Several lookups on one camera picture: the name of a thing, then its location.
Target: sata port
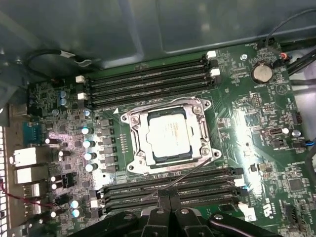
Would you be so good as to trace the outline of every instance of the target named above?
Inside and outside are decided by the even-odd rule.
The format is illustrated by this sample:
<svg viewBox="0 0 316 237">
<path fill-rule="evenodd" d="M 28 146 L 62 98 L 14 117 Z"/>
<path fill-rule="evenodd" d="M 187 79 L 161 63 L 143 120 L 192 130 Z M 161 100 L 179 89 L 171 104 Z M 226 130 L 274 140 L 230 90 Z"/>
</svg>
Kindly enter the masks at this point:
<svg viewBox="0 0 316 237">
<path fill-rule="evenodd" d="M 270 135 L 282 134 L 282 128 L 272 128 L 269 130 Z"/>
</svg>

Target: motherboard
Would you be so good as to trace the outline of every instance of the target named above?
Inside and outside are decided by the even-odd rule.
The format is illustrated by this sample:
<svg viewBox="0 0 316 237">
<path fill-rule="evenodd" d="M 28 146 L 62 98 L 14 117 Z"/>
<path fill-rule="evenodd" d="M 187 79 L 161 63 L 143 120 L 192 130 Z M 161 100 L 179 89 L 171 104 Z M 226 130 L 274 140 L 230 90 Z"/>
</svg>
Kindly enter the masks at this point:
<svg viewBox="0 0 316 237">
<path fill-rule="evenodd" d="M 19 183 L 48 184 L 58 237 L 156 206 L 155 191 L 193 169 L 173 185 L 182 206 L 315 236 L 303 122 L 277 60 L 255 42 L 30 84 L 37 160 Z"/>
</svg>

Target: cpu socket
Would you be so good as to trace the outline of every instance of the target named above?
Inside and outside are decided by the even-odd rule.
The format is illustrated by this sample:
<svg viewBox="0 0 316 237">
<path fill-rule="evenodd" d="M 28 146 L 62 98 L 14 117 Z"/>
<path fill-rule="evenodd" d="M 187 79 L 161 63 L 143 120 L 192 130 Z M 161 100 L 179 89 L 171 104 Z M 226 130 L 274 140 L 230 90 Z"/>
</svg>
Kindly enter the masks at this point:
<svg viewBox="0 0 316 237">
<path fill-rule="evenodd" d="M 120 117 L 128 123 L 134 161 L 127 170 L 155 174 L 193 168 L 221 152 L 212 149 L 204 111 L 209 100 L 196 97 L 137 107 Z"/>
</svg>

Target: integrated circuit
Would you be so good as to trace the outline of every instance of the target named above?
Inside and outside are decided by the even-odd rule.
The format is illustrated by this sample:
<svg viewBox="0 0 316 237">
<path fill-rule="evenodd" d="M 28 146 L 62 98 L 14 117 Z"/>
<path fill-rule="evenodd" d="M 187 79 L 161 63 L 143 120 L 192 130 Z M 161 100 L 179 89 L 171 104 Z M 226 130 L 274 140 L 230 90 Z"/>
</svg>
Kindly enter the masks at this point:
<svg viewBox="0 0 316 237">
<path fill-rule="evenodd" d="M 304 186 L 301 179 L 291 179 L 289 180 L 290 189 L 292 191 L 300 191 L 303 190 Z"/>
</svg>

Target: red wire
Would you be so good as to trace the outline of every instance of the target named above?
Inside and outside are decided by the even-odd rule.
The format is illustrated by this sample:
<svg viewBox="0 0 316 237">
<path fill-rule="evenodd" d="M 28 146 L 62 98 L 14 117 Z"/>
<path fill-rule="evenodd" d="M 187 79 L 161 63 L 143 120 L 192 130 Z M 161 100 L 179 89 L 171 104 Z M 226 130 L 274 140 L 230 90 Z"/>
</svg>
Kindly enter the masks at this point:
<svg viewBox="0 0 316 237">
<path fill-rule="evenodd" d="M 30 204 L 34 204 L 34 205 L 38 205 L 38 206 L 42 206 L 42 207 L 53 207 L 52 204 L 41 204 L 41 203 L 37 203 L 37 202 L 31 201 L 31 200 L 28 200 L 25 197 L 19 197 L 19 196 L 15 196 L 15 195 L 9 194 L 6 191 L 6 189 L 4 188 L 4 183 L 3 183 L 2 179 L 0 180 L 0 190 L 2 190 L 2 193 L 6 194 L 8 197 L 15 198 L 15 199 L 18 199 L 18 200 L 22 200 L 22 201 L 24 201 L 24 203 L 30 203 Z"/>
</svg>

